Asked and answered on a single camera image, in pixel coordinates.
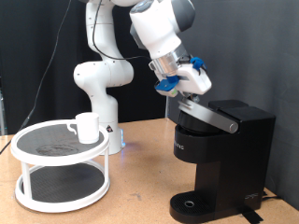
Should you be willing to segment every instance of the mug handle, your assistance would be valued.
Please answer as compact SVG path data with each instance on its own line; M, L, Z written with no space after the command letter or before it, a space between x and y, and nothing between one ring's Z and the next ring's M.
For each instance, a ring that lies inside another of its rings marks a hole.
M66 123L66 127L67 127L68 131L77 134L76 130L71 128L71 126L70 126L71 124L77 124L77 121L75 119L71 119Z

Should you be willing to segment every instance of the table surface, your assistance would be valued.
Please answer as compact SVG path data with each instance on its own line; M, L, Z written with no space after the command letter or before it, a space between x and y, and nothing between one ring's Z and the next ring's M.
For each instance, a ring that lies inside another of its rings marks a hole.
M14 189L21 163L8 148L0 156L1 223L177 223L169 215L169 201L178 193L193 190L196 165L174 156L175 126L170 119L121 123L126 147L109 156L111 185L107 195L88 207L62 214L31 211L16 202ZM11 137L1 136L0 148ZM94 160L104 164L103 156ZM257 213L263 224L299 223L298 211L282 200L263 202ZM209 223L249 224L241 215Z

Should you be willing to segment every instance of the coffee maker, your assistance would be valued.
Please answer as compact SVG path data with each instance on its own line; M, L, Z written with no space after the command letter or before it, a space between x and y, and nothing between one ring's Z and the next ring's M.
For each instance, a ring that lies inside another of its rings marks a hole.
M261 207L275 116L236 100L180 103L174 154L197 164L193 191L175 195L170 215L205 223Z

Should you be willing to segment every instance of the cup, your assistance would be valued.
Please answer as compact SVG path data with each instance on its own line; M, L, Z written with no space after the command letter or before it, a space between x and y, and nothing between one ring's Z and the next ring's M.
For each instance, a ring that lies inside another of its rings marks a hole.
M78 140L82 144L92 144L99 140L99 115L93 112L87 112L76 115L76 119L71 119L66 123L68 131L77 134L76 130L71 128L71 124L77 124Z

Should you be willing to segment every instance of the cable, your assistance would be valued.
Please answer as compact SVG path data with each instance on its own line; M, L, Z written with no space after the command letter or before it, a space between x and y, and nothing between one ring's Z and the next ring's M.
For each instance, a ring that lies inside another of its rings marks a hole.
M269 200L269 199L282 199L282 198L279 197L279 196L263 197L263 198L262 198L262 202L267 201L267 200Z
M53 62L54 55L55 55L55 53L56 53L56 49L57 49L57 45L58 45L59 34L60 34L60 31L61 31L61 29L62 29L62 27L63 27L64 20L65 20L65 18L66 18L66 15L67 15L67 13L68 13L68 10L69 10L69 8L70 8L70 6L71 6L71 2L72 2L72 0L69 0L69 2L68 2L68 6L67 6L67 9L66 9L66 12L65 12L65 14L64 14L63 21L62 21L62 23L60 24L60 27L59 27L59 30L58 30L58 33L57 33L57 36L56 36L56 42L55 42L54 51L53 51L53 53L52 53L52 55L51 55L51 57L50 57L50 61L49 61L49 64L48 64L48 66L47 66L47 68L46 68L46 71L45 71L43 77L42 77L41 80L40 80L39 87L38 87L37 94L36 94L36 99L35 99L34 107L33 107L33 109L31 110L31 112L29 113L29 115L27 116L27 118L25 119L25 121L22 123L22 125L21 125L20 129L18 130L18 132L19 132L20 130L22 130L22 129L27 125L28 121L30 120L31 116L33 115L33 113L34 113L34 111L35 111L35 109L36 109L36 101L37 101L37 97L38 97L38 95L39 95L40 88L41 88L41 85L43 84L44 78L45 78L46 74L48 73L48 70L49 70L49 68L50 68L50 65L51 65L52 62ZM2 152L4 152L4 150L9 146L10 142L11 142L11 140L10 140L10 141L9 141L3 148L2 148L2 150L0 151L0 155L1 155Z
M106 57L113 59L113 60L131 60L131 59L137 59L137 58L146 58L151 61L151 58L149 58L147 56L135 56L135 57L131 57L131 58L114 58L109 55L106 55L103 51L101 51L98 47L96 47L96 45L94 43L94 33L95 33L95 26L96 26L96 22L97 22L97 15L100 10L101 4L102 4L102 0L100 1L99 6L96 9L95 19L94 19L94 24L93 24L93 45L97 49L97 51L99 51L99 53L101 53L101 54L105 55Z

